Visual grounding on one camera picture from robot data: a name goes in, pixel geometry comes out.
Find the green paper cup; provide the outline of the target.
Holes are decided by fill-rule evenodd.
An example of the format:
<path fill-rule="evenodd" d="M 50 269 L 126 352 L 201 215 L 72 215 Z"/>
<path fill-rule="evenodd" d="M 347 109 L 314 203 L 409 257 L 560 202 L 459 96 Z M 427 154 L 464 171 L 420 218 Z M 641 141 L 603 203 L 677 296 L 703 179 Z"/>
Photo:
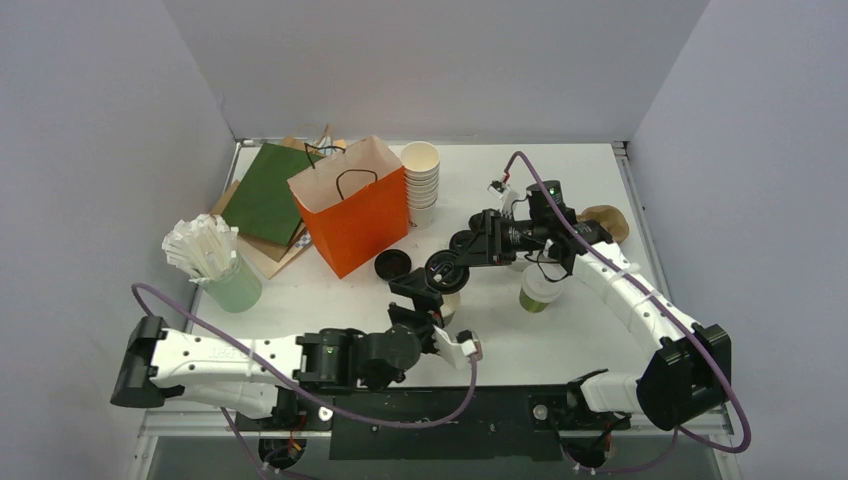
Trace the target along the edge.
<path fill-rule="evenodd" d="M 524 290 L 521 290 L 519 293 L 519 303 L 521 307 L 530 313 L 539 313 L 544 311 L 549 303 L 545 301 L 539 301 L 530 295 L 528 295 Z"/>
<path fill-rule="evenodd" d="M 443 320 L 443 325 L 448 326 L 457 310 L 459 309 L 461 303 L 461 293 L 455 292 L 451 294 L 443 294 L 442 295 L 442 306 L 440 307 L 440 312 Z"/>

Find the black plastic lid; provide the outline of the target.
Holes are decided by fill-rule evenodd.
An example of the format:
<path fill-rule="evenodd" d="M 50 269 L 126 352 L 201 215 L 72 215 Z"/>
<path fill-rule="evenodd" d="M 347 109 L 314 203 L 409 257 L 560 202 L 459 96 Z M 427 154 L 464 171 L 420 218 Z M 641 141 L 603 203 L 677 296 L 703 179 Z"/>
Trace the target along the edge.
<path fill-rule="evenodd" d="M 433 253 L 424 265 L 427 285 L 442 294 L 459 292 L 470 279 L 470 269 L 459 265 L 458 258 L 449 249 Z"/>

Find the white plastic lid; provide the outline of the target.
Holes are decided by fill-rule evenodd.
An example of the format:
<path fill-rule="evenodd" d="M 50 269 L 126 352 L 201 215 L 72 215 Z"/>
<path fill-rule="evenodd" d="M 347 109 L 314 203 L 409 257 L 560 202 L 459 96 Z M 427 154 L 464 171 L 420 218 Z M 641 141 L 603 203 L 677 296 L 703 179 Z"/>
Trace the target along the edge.
<path fill-rule="evenodd" d="M 566 270 L 559 264 L 533 263 L 522 272 L 520 291 L 550 304 L 562 295 L 566 276 Z"/>

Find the orange paper bag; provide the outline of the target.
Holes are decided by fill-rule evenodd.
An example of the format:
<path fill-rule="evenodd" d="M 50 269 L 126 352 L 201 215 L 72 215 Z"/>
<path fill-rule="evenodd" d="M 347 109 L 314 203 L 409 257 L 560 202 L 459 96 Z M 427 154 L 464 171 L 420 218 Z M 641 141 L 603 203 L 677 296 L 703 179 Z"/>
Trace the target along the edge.
<path fill-rule="evenodd" d="M 343 278 L 409 231 L 405 169 L 369 136 L 288 180 L 319 254 Z"/>

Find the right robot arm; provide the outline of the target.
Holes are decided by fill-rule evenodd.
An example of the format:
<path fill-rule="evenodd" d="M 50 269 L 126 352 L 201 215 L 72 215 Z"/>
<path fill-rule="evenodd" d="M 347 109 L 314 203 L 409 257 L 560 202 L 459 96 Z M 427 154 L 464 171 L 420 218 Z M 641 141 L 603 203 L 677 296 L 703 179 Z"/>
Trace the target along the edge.
<path fill-rule="evenodd" d="M 577 280 L 646 355 L 640 375 L 599 369 L 573 381 L 565 409 L 574 425 L 589 428 L 607 413 L 641 414 L 670 431 L 729 401 L 731 341 L 726 331 L 704 327 L 674 307 L 604 227 L 579 220 L 564 202 L 559 181 L 534 182 L 522 198 L 504 179 L 490 190 L 501 196 L 502 207 L 472 215 L 447 249 L 429 257 L 430 285 L 455 293 L 473 268 L 525 259 L 530 265 L 522 274 L 521 300 L 542 307 L 561 295 L 567 280 Z"/>

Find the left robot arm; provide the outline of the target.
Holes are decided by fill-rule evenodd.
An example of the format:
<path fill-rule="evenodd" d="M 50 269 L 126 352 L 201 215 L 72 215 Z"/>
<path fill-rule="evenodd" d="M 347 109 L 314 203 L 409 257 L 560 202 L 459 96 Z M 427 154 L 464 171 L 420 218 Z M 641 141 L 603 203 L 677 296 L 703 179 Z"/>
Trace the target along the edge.
<path fill-rule="evenodd" d="M 236 339 L 219 331 L 200 336 L 147 312 L 130 334 L 110 402 L 150 409 L 181 398 L 224 406 L 284 430 L 298 419 L 298 401 L 282 391 L 249 396 L 247 384 L 319 396 L 401 383 L 422 355 L 439 351 L 443 297 L 421 268 L 390 281 L 389 288 L 413 306 L 390 304 L 391 325 L 377 333 L 324 328 L 277 338 Z"/>

